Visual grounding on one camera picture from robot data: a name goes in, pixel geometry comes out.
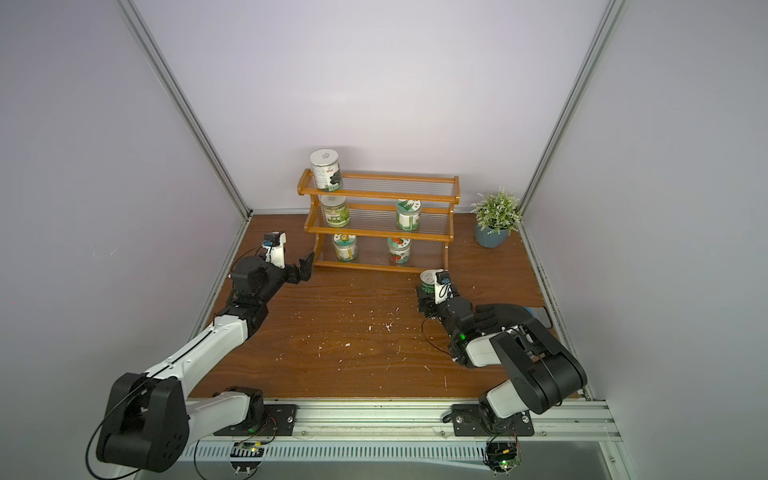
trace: green leaves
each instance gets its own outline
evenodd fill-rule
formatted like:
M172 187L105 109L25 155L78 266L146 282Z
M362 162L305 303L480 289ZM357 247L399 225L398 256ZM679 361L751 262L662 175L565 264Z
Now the green leaves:
M520 200L504 191L504 187L498 189L497 194L478 194L483 201L472 204L475 208L472 213L477 217L481 228L490 228L498 233L500 230L517 230L521 215L518 212Z

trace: blue object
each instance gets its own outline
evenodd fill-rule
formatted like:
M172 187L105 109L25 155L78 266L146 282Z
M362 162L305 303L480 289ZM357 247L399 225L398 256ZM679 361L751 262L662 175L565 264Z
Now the blue object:
M500 230L496 232L492 228L480 228L475 224L475 240L485 248L496 248L509 236L509 230Z

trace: three-tier shelf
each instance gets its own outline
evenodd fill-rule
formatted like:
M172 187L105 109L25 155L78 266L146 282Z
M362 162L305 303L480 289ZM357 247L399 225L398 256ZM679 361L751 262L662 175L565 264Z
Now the three-tier shelf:
M383 270L386 272L420 273L423 270L448 269L448 246L453 241L453 209L460 198L458 177L412 177L406 175L361 174L342 172L342 188L331 193L318 190L312 171L307 168L299 179L299 195L311 198L310 214L304 230L314 233L315 265ZM347 197L349 223L331 227L320 206L319 195ZM349 203L350 199L389 200L387 204ZM437 207L423 207L416 230L397 227L396 201L420 200ZM343 262L336 258L333 235L357 236L357 258ZM386 239L411 239L411 258L398 265L389 259Z

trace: potted plant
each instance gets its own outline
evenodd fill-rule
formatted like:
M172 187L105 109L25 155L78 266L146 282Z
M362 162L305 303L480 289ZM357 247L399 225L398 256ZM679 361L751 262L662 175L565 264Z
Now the potted plant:
M517 231L520 213L520 200L498 189L497 194L479 194L481 202L472 204L472 213L477 217L475 239L486 248L496 248L509 236L511 230Z

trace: tin can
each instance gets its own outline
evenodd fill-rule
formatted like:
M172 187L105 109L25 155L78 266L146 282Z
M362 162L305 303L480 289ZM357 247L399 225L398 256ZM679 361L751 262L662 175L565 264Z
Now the tin can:
M339 228L349 223L349 207L346 206L346 197L331 195L320 195L319 197L326 222L331 227Z
M332 192L341 188L341 167L339 152L332 148L321 148L310 154L312 176L318 190Z
M392 237L387 239L389 259L395 263L405 263L411 258L411 239Z
M418 200L397 200L397 226L410 231L419 228L422 203Z
M421 288L427 293L435 292L435 272L437 270L424 270L419 275L419 279L422 281Z
M357 237L337 233L333 236L333 248L336 250L336 258L343 262L351 262L357 258Z

